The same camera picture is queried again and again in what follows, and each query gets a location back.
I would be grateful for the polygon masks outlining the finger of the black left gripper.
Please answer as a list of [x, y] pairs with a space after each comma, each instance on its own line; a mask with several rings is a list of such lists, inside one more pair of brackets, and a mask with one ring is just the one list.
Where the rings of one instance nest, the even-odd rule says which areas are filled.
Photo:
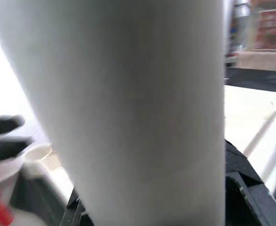
[[0, 139], [0, 161], [16, 158], [32, 143], [29, 137], [9, 137]]
[[25, 123], [25, 120], [23, 119], [23, 117], [18, 116], [18, 115], [0, 116], [0, 135], [9, 133], [9, 132], [23, 126], [24, 123]]

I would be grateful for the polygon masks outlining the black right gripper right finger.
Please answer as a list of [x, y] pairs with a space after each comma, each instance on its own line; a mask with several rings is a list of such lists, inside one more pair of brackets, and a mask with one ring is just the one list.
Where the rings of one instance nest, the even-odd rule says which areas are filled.
[[276, 200], [248, 159], [225, 141], [227, 226], [276, 226]]

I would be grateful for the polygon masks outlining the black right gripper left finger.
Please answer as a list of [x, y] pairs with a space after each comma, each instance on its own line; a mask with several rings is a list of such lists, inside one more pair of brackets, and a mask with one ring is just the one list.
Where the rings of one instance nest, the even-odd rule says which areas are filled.
[[76, 189], [74, 188], [66, 206], [60, 226], [90, 226], [91, 218], [85, 212]]

